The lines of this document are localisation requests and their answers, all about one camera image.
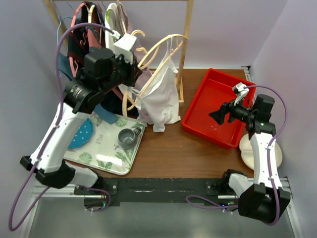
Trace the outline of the white tank top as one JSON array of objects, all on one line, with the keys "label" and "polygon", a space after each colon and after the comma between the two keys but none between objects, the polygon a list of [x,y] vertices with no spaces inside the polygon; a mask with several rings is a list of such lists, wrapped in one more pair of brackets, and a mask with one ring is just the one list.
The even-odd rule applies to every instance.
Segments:
[{"label": "white tank top", "polygon": [[175,77],[178,70],[172,60],[173,38],[166,40],[166,52],[158,68],[138,95],[136,107],[148,113],[142,118],[145,123],[153,125],[153,132],[164,132],[165,125],[180,121],[178,91]]}]

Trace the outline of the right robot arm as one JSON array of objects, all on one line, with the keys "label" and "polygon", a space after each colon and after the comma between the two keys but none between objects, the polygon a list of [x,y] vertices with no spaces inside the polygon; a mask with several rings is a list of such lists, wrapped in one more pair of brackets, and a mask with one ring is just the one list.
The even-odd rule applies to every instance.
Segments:
[{"label": "right robot arm", "polygon": [[259,94],[252,107],[231,101],[209,114],[219,125],[225,116],[229,116],[229,122],[245,123],[254,158],[254,180],[250,182],[243,173],[227,170],[220,188],[227,195],[236,193],[239,215],[267,225],[276,224],[290,202],[290,193],[283,189],[277,172],[277,133],[275,124],[269,121],[274,102],[273,97]]}]

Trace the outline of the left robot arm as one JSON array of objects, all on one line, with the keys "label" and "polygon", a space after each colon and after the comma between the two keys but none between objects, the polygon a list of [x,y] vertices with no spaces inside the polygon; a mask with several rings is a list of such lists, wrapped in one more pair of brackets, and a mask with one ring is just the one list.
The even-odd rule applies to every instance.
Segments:
[{"label": "left robot arm", "polygon": [[141,73],[133,50],[96,48],[86,54],[83,68],[65,87],[45,137],[32,155],[21,158],[20,164],[48,187],[61,189],[73,184],[91,194],[100,193],[102,177],[92,169],[67,163],[64,154],[105,94],[120,84],[134,86]]}]

